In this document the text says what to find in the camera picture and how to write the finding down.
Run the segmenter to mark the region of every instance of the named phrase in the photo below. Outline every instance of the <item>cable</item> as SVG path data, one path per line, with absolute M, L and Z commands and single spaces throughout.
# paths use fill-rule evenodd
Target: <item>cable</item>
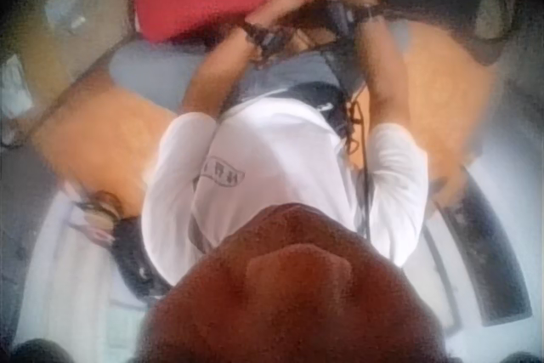
M 365 118 L 363 116 L 363 111 L 360 108 L 359 104 L 359 97 L 363 93 L 363 88 L 359 89 L 354 96 L 352 97 L 343 82 L 342 76 L 337 72 L 336 67 L 334 66 L 334 63 L 330 60 L 330 57 L 327 55 L 327 53 L 319 47 L 316 47 L 316 44 L 310 44 L 304 37 L 300 35 L 298 30 L 295 31 L 295 35 L 303 41 L 309 48 L 312 48 L 315 51 L 318 51 L 320 55 L 325 60 L 326 64 L 331 69 L 332 74 L 336 77 L 338 81 L 338 85 L 340 89 L 344 92 L 344 95 L 346 97 L 350 98 L 349 101 L 349 108 L 348 108 L 348 136 L 346 140 L 346 147 L 348 153 L 351 155 L 355 153 L 360 147 L 363 151 L 363 175 L 365 177 L 364 186 L 363 186 L 363 200 L 365 202 L 365 229 L 363 232 L 363 236 L 371 242 L 371 222 L 370 222 L 370 212 L 371 212 L 371 201 L 370 201 L 370 175 L 368 173 L 368 161 L 366 159 L 366 137 L 365 137 Z M 359 119 L 355 119 L 355 113 L 359 116 Z M 357 140 L 353 138 L 354 134 L 354 125 L 360 125 L 360 140 L 359 143 Z

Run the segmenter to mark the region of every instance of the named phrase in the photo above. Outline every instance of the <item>black bag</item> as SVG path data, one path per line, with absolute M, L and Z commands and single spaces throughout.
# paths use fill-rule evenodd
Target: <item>black bag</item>
M 147 258 L 140 227 L 140 218 L 124 218 L 113 229 L 111 254 L 121 277 L 136 298 L 154 303 L 172 288 L 156 272 Z

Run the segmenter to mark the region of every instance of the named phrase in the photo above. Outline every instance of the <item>wristwatch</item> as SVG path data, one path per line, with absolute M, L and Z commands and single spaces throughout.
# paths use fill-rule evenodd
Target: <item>wristwatch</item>
M 279 53 L 291 41 L 294 32 L 283 27 L 269 30 L 246 21 L 241 22 L 240 28 L 246 32 L 247 39 L 251 43 L 261 48 L 263 61 L 266 61 L 271 55 Z
M 362 6 L 356 9 L 348 10 L 348 21 L 357 26 L 374 17 L 383 15 L 383 7 L 380 4 Z

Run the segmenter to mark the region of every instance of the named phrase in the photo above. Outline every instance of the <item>man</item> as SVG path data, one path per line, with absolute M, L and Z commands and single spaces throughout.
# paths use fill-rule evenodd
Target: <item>man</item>
M 310 1 L 268 0 L 246 22 L 271 27 Z M 235 28 L 196 70 L 145 197 L 145 248 L 175 288 L 150 312 L 142 361 L 445 360 L 439 323 L 397 267 L 428 191 L 406 69 L 383 17 L 356 32 L 371 99 L 371 242 L 356 233 L 344 144 L 316 109 L 269 95 L 220 114 L 258 51 Z

